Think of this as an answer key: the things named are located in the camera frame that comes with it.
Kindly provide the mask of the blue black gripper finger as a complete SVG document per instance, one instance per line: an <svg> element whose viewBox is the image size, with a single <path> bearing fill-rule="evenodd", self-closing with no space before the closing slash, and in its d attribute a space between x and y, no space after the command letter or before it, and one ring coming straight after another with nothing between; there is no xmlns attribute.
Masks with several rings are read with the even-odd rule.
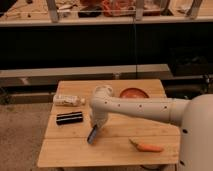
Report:
<svg viewBox="0 0 213 171"><path fill-rule="evenodd" d="M94 139L95 139L95 137L96 137L96 135L97 135L97 131L98 131L98 126L95 125L95 126L92 128L92 130L91 130L89 136L87 137L87 143L88 143L88 144L92 144L92 143L93 143L93 141L94 141Z"/></svg>

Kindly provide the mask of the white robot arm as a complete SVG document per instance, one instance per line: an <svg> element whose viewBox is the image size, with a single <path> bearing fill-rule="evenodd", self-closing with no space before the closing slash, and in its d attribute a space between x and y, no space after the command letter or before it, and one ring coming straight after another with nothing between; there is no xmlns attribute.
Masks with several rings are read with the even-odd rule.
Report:
<svg viewBox="0 0 213 171"><path fill-rule="evenodd" d="M109 113L124 114L180 127L178 171L213 170L213 94L191 100L177 98L118 98L109 85L97 86L90 99L92 144Z"/></svg>

